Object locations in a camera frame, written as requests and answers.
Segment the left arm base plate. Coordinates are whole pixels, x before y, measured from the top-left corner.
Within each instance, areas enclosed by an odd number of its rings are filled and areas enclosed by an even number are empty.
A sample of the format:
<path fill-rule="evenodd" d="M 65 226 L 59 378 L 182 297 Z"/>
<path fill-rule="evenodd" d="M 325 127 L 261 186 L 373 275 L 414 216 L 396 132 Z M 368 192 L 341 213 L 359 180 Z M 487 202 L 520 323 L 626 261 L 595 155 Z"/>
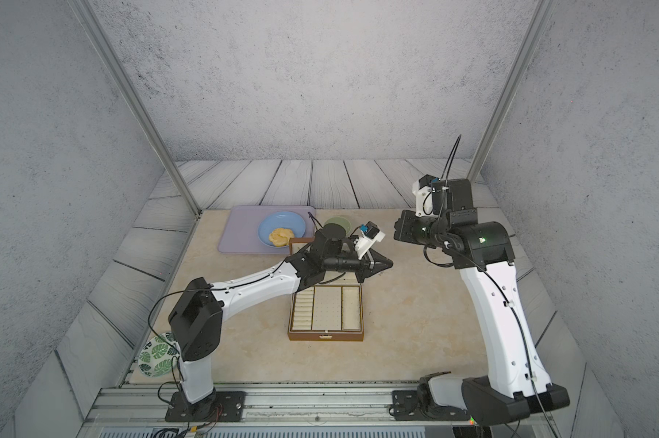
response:
<path fill-rule="evenodd" d="M 167 423 L 238 423 L 242 420 L 245 392 L 217 392 L 198 403 L 189 403 L 176 392 L 165 414 Z"/>

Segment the brown jewelry box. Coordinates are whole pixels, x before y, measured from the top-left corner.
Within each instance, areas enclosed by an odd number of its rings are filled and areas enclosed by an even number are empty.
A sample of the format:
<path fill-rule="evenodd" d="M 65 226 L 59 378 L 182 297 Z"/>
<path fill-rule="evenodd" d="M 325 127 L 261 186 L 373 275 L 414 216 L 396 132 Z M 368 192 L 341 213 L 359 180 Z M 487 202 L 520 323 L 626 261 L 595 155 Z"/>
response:
<path fill-rule="evenodd" d="M 324 280 L 291 299 L 291 341 L 364 340 L 362 285 L 354 273 L 328 272 Z"/>

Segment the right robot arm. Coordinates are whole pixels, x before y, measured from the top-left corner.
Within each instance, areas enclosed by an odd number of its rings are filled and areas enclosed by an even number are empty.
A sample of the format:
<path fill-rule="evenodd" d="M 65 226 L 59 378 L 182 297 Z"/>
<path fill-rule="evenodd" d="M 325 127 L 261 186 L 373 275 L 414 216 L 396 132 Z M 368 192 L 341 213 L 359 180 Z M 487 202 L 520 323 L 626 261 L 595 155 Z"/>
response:
<path fill-rule="evenodd" d="M 537 355 L 519 297 L 515 252 L 506 228 L 478 220 L 472 184 L 426 174 L 413 184 L 416 206 L 396 221 L 397 241 L 440 249 L 451 257 L 475 306 L 488 372 L 457 381 L 422 378 L 424 416 L 459 409 L 476 423 L 513 423 L 570 405 L 568 391 L 550 379 Z"/>

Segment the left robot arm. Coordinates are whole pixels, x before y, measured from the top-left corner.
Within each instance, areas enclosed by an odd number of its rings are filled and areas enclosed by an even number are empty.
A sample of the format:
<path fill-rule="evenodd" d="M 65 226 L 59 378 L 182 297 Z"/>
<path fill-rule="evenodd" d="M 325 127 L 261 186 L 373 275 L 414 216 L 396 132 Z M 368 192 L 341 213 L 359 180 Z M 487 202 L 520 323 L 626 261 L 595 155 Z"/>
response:
<path fill-rule="evenodd" d="M 329 271 L 353 273 L 362 283 L 391 268 L 393 261 L 371 248 L 384 237 L 373 222 L 349 237 L 338 224 L 326 224 L 312 242 L 273 268 L 212 284 L 201 277 L 191 281 L 168 317 L 179 350 L 179 394 L 194 406 L 213 398 L 212 354 L 227 319 L 274 297 L 317 286 Z"/>

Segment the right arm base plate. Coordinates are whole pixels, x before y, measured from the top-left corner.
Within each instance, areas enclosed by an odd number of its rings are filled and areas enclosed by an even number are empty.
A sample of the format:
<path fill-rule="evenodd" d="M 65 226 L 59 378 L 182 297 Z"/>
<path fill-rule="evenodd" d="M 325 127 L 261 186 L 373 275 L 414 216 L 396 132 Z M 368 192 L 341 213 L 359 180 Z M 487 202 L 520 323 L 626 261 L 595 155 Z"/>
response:
<path fill-rule="evenodd" d="M 396 421 L 468 421 L 467 410 L 455 405 L 438 404 L 423 387 L 393 391 L 388 414 Z"/>

